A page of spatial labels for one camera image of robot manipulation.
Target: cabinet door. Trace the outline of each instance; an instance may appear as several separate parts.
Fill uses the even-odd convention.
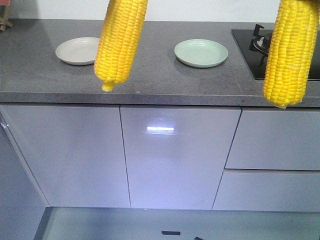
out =
[[[210,210],[240,110],[120,110],[131,206]]]
[[[1,110],[50,206],[130,206],[119,107]]]
[[[244,109],[228,169],[320,170],[320,111]]]
[[[0,126],[0,239],[34,239],[44,210]]]
[[[214,210],[320,211],[319,173],[225,172]]]

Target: kitchen counter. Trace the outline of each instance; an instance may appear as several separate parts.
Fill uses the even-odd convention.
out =
[[[0,102],[142,104],[269,107],[263,81],[255,80],[231,29],[253,29],[245,22],[146,21],[130,78],[112,92],[101,90],[93,65],[60,61],[56,47],[73,38],[100,37],[101,20],[13,19],[0,32]],[[262,23],[272,28],[272,23]],[[226,61],[212,68],[179,62],[174,47],[188,39],[209,39],[228,49]],[[296,107],[320,107],[320,81],[310,81]]]

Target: white wall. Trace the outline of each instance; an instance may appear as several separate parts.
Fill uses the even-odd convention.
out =
[[[274,22],[280,0],[149,0],[148,21]],[[11,18],[103,20],[109,0],[12,0]]]

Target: plate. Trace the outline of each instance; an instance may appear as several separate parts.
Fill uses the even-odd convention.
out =
[[[175,46],[174,53],[181,62],[195,68],[217,66],[228,56],[225,46],[207,39],[182,41]]]
[[[98,37],[78,37],[61,43],[55,55],[63,62],[72,65],[93,64],[97,57]]]

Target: yellow corn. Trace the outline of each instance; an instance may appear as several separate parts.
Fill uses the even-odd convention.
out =
[[[94,63],[96,76],[103,81],[102,90],[112,91],[130,75],[148,0],[110,0],[98,52]]]
[[[264,79],[264,97],[285,109],[305,95],[319,26],[318,0],[281,0]]]

